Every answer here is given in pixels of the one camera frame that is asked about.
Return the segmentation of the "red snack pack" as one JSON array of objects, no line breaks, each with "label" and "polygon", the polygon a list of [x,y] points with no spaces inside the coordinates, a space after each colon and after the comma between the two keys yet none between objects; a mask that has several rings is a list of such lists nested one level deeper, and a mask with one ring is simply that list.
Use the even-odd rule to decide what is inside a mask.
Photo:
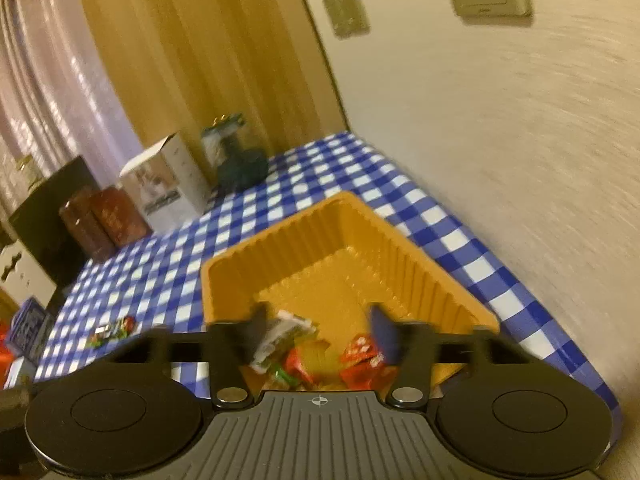
[{"label": "red snack pack", "polygon": [[386,362],[370,334],[358,334],[340,356],[340,378],[350,390],[386,389],[397,375],[397,367]]},{"label": "red snack pack", "polygon": [[311,375],[304,363],[301,348],[294,347],[286,354],[282,368],[285,374],[291,377],[296,384],[314,384],[314,376]]}]

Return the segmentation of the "small green candy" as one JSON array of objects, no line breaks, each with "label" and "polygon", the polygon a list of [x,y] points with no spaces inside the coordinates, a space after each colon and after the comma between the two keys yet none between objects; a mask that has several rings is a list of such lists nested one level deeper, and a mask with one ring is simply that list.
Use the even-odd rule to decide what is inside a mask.
[{"label": "small green candy", "polygon": [[279,364],[274,363],[269,367],[267,379],[262,388],[264,390],[291,391],[297,389],[302,382]]}]

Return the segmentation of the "clear sesame bar packet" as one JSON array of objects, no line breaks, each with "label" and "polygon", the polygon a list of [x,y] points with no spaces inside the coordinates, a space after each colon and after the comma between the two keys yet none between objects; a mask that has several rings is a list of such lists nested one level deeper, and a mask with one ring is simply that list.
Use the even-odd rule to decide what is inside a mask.
[{"label": "clear sesame bar packet", "polygon": [[258,344],[250,368],[257,374],[266,374],[295,346],[296,341],[314,338],[318,331],[318,325],[310,318],[280,310]]}]

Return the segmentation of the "small red candy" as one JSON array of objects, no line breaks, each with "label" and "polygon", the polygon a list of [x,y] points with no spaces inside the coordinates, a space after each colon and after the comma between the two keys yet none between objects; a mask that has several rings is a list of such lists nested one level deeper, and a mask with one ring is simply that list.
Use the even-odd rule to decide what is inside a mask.
[{"label": "small red candy", "polygon": [[136,326],[136,319],[132,315],[127,315],[122,318],[120,325],[126,333],[131,333],[134,330],[134,326]]}]

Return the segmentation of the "green black sausage snack pack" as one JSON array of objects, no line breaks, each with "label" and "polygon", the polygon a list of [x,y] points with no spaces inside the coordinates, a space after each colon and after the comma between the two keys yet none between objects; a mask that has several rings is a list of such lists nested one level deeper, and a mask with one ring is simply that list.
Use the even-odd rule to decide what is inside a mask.
[{"label": "green black sausage snack pack", "polygon": [[97,327],[87,339],[89,348],[97,349],[105,346],[112,340],[126,338],[128,332],[120,323],[105,324]]}]

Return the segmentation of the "dark red snack packet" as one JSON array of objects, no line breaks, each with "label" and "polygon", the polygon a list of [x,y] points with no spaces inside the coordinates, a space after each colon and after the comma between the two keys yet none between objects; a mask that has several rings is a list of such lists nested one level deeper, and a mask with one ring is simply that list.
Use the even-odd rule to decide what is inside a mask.
[{"label": "dark red snack packet", "polygon": [[342,354],[346,363],[367,361],[378,355],[378,346],[369,334],[359,334],[352,338]]}]

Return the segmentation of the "yellow green snack packet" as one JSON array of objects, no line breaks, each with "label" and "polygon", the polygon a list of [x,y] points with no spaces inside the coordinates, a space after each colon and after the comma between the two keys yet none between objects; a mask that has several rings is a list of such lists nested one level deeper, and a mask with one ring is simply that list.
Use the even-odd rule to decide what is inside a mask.
[{"label": "yellow green snack packet", "polygon": [[296,347],[300,378],[307,385],[337,382],[342,369],[340,356],[325,340],[306,340]]}]

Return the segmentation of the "blue milk carton box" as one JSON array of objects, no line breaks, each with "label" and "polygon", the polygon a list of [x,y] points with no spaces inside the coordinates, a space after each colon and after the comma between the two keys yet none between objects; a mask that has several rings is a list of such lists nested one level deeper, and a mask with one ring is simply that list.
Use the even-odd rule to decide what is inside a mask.
[{"label": "blue milk carton box", "polygon": [[16,358],[38,365],[53,326],[54,317],[35,297],[30,297],[12,318],[6,346]]}]

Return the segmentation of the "orange plastic tray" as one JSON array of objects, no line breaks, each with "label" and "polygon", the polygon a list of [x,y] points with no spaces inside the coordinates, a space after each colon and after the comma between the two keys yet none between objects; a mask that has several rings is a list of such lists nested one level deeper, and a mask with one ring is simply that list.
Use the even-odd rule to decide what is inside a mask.
[{"label": "orange plastic tray", "polygon": [[[430,324],[436,333],[496,332],[499,323],[437,262],[356,195],[341,192],[265,229],[202,269],[206,325],[241,321],[258,302],[268,325],[280,310],[310,318],[314,338],[339,356],[358,334],[370,334],[370,307],[382,304],[399,322]],[[253,396],[266,374],[241,367]],[[295,390],[348,389],[341,378]]]}]

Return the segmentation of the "white chair back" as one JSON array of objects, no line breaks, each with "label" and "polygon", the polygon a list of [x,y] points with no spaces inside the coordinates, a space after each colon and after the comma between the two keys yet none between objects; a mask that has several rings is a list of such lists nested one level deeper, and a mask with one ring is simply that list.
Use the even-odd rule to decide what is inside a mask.
[{"label": "white chair back", "polygon": [[43,308],[56,291],[55,282],[20,240],[1,251],[1,288],[18,306],[35,298]]}]

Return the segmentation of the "red chinese gift tin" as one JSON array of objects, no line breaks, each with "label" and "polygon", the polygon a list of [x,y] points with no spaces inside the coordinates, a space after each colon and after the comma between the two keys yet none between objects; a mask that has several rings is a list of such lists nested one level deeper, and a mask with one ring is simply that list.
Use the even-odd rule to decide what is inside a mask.
[{"label": "red chinese gift tin", "polygon": [[123,248],[152,233],[129,195],[110,186],[95,192],[90,207],[100,225],[117,248]]}]

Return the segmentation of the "white product box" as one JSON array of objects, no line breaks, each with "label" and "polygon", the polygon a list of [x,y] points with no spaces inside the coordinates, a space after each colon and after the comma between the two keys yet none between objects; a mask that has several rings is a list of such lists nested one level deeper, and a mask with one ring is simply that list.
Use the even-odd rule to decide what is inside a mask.
[{"label": "white product box", "polygon": [[178,132],[130,159],[120,170],[119,183],[157,233],[200,218],[212,192]]}]

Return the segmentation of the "glass jar with green base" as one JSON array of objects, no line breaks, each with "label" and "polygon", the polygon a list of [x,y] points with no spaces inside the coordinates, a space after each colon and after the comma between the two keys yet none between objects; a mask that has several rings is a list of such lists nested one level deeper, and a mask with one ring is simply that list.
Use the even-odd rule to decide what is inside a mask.
[{"label": "glass jar with green base", "polygon": [[221,193],[242,192],[265,181],[268,158],[263,148],[241,142],[246,126],[242,113],[216,117],[201,132],[201,144]]}]

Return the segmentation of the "pink sheer curtain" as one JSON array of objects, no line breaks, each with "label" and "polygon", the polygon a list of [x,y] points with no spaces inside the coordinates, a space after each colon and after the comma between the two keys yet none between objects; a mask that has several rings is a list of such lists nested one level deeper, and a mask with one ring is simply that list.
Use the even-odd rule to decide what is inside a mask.
[{"label": "pink sheer curtain", "polygon": [[141,150],[81,1],[1,0],[2,214],[27,196],[25,156],[45,176],[82,156],[107,186]]}]

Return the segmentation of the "double wall socket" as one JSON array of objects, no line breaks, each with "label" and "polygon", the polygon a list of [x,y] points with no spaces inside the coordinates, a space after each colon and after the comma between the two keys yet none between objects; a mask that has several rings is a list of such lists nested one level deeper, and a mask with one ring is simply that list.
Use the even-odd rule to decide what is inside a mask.
[{"label": "double wall socket", "polygon": [[322,0],[334,36],[347,39],[370,32],[370,23],[362,0]]}]

